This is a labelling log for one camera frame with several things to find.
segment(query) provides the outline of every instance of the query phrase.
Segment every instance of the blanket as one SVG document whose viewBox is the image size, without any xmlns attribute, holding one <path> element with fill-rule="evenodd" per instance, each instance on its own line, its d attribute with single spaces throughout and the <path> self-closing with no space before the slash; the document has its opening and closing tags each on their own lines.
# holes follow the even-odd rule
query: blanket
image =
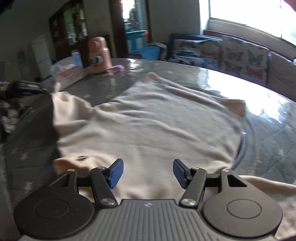
<svg viewBox="0 0 296 241">
<path fill-rule="evenodd" d="M 154 73 L 99 106 L 91 107 L 66 92 L 54 93 L 52 99 L 62 154 L 54 161 L 56 172 L 74 168 L 85 173 L 122 158 L 124 173 L 113 191 L 118 202 L 125 198 L 178 201 L 184 191 L 173 175 L 176 158 L 209 173 L 231 168 L 245 114 L 242 100 L 188 89 Z M 290 205 L 294 185 L 245 178 L 279 201 L 284 219 L 276 237 L 296 234 L 289 215 L 295 211 Z"/>
</svg>

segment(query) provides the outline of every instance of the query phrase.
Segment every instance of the round table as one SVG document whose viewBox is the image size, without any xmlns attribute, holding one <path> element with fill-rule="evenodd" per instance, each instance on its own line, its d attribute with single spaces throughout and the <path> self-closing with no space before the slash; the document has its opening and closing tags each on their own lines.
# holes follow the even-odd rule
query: round table
<svg viewBox="0 0 296 241">
<path fill-rule="evenodd" d="M 164 61 L 113 59 L 125 66 L 114 76 L 90 74 L 65 89 L 93 106 L 120 95 L 148 72 L 192 89 L 246 101 L 246 150 L 235 172 L 271 180 L 296 180 L 296 103 L 257 84 L 204 68 Z M 52 101 L 41 95 L 33 110 L 19 123 L 5 143 L 7 182 L 16 205 L 24 196 L 53 176 L 51 162 L 59 157 L 58 136 L 52 126 Z"/>
</svg>

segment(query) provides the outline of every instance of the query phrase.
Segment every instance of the doorway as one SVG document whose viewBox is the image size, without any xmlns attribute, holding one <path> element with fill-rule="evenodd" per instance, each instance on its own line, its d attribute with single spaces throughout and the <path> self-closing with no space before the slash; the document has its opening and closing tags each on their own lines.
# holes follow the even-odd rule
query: doorway
<svg viewBox="0 0 296 241">
<path fill-rule="evenodd" d="M 148 0 L 109 0 L 118 58 L 151 42 Z"/>
<path fill-rule="evenodd" d="M 128 53 L 132 53 L 148 43 L 146 1 L 121 0 L 120 4 Z"/>
</svg>

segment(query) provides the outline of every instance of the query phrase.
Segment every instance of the blue gripper pad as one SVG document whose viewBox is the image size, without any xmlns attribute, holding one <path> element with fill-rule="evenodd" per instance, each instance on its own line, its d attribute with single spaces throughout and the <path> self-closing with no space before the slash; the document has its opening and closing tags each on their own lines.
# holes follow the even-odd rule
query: blue gripper pad
<svg viewBox="0 0 296 241">
<path fill-rule="evenodd" d="M 183 189 L 186 189 L 190 181 L 186 177 L 186 171 L 179 165 L 176 160 L 173 161 L 173 172 L 180 186 Z"/>
<path fill-rule="evenodd" d="M 110 177 L 107 180 L 108 186 L 111 189 L 116 187 L 119 179 L 121 178 L 121 176 L 123 174 L 123 160 L 117 159 L 114 164 L 115 164 L 115 166 L 112 164 Z"/>
</svg>

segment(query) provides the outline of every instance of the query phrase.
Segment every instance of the wooden cabinet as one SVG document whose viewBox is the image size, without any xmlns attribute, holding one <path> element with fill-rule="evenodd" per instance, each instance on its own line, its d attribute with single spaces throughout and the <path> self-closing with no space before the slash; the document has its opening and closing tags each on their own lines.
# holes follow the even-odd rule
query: wooden cabinet
<svg viewBox="0 0 296 241">
<path fill-rule="evenodd" d="M 89 66 L 89 35 L 82 0 L 71 0 L 66 3 L 49 18 L 49 26 L 57 60 L 70 57 L 72 51 L 78 50 L 83 66 Z M 110 49 L 110 35 L 103 37 Z"/>
</svg>

